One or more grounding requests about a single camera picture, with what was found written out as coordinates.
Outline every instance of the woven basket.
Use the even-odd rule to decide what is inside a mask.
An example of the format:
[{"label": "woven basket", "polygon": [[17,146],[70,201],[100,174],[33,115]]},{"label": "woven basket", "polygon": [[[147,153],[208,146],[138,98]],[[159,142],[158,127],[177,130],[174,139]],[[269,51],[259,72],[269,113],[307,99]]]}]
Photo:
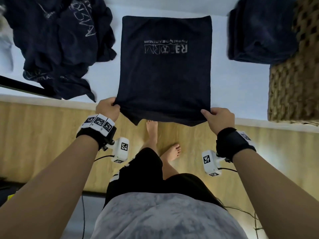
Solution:
[{"label": "woven basket", "polygon": [[296,0],[293,30],[299,50],[270,68],[268,120],[319,125],[319,0]]}]

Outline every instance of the black wrist strap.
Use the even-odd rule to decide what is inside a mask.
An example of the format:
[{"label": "black wrist strap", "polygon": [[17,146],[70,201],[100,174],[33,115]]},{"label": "black wrist strap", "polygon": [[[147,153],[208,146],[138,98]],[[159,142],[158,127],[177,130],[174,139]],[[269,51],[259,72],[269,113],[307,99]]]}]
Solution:
[{"label": "black wrist strap", "polygon": [[254,146],[250,145],[233,127],[225,128],[217,134],[216,152],[218,157],[227,158],[233,162],[233,156],[247,148],[256,151]]},{"label": "black wrist strap", "polygon": [[81,135],[87,135],[96,140],[99,144],[99,150],[106,145],[106,138],[103,136],[100,132],[88,127],[88,128],[82,128],[76,137]]}]

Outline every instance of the tie-dye shirt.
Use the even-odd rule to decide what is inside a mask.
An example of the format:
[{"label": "tie-dye shirt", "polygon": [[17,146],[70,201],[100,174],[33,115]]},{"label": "tie-dye shirt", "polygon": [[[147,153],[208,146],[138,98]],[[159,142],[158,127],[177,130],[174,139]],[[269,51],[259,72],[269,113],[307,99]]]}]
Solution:
[{"label": "tie-dye shirt", "polygon": [[223,208],[182,194],[126,193],[102,210],[91,239],[247,239]]}]

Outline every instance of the leg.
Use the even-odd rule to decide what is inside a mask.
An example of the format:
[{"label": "leg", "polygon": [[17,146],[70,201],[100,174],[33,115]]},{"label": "leg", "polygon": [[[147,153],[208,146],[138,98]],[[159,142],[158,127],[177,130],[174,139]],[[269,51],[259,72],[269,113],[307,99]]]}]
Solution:
[{"label": "leg", "polygon": [[158,154],[157,151],[157,125],[158,123],[155,121],[146,121],[146,128],[148,132],[148,140],[144,143],[144,145],[141,147],[140,151],[143,148],[151,148]]},{"label": "leg", "polygon": [[174,169],[169,162],[176,159],[181,153],[181,147],[179,144],[175,144],[170,147],[161,157],[160,159],[163,162],[162,172],[163,172],[163,180],[168,179],[169,177],[178,174],[176,169]]}]

